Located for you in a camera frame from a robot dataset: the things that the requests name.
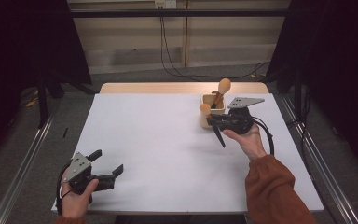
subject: black curtain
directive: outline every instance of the black curtain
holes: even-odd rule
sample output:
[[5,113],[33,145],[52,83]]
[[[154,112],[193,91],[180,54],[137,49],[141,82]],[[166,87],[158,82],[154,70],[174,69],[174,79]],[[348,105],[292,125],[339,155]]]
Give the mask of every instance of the black curtain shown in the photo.
[[291,8],[309,7],[316,13],[285,19],[267,76],[286,92],[300,71],[300,83],[308,86],[358,158],[358,1],[306,2],[292,0]]
[[0,139],[40,74],[53,96],[63,82],[91,84],[66,1],[0,0]]

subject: table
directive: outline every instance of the table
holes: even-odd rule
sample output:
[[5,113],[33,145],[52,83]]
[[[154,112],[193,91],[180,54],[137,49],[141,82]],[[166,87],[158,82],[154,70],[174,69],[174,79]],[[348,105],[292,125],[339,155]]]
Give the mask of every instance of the table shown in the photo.
[[[109,174],[121,163],[124,173],[114,189],[93,194],[89,211],[116,215],[245,212],[247,157],[234,141],[225,139],[227,147],[222,148],[213,131],[198,124],[200,97],[217,87],[218,83],[104,84],[76,151],[85,155],[103,151],[92,164],[96,175]],[[260,116],[274,134],[275,155],[296,177],[295,190],[309,210],[323,210],[267,87],[232,83],[228,93],[227,101],[235,96],[265,98],[264,103],[250,107],[251,114]],[[263,133],[262,138],[267,150]]]

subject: wall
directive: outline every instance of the wall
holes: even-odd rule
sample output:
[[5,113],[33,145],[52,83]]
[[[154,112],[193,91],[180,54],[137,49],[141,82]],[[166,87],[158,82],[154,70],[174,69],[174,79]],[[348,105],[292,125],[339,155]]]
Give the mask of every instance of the wall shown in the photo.
[[[68,0],[71,9],[152,9],[154,1]],[[177,8],[276,9],[288,0],[178,0]],[[91,73],[162,68],[160,18],[74,19]],[[164,18],[175,67],[261,63],[271,59],[283,18]]]

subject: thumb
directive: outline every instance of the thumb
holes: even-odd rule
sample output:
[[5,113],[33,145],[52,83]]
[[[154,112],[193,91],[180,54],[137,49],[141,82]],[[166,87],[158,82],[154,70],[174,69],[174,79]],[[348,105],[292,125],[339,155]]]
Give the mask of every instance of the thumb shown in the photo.
[[82,195],[87,197],[91,196],[91,193],[94,192],[94,190],[98,187],[99,182],[100,181],[98,179],[91,180],[86,186],[86,189],[84,190]]

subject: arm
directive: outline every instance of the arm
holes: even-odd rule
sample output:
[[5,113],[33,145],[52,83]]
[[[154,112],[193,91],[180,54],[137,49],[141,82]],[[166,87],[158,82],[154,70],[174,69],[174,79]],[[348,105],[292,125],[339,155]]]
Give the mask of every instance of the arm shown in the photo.
[[73,193],[69,183],[63,183],[61,190],[63,195],[62,215],[57,217],[55,224],[85,224],[84,216],[89,206],[89,199],[98,183],[98,179],[91,180],[81,195]]
[[293,189],[292,173],[264,150],[257,125],[243,135],[231,130],[223,133],[236,140],[251,161],[245,188],[249,215],[254,223],[315,223]]

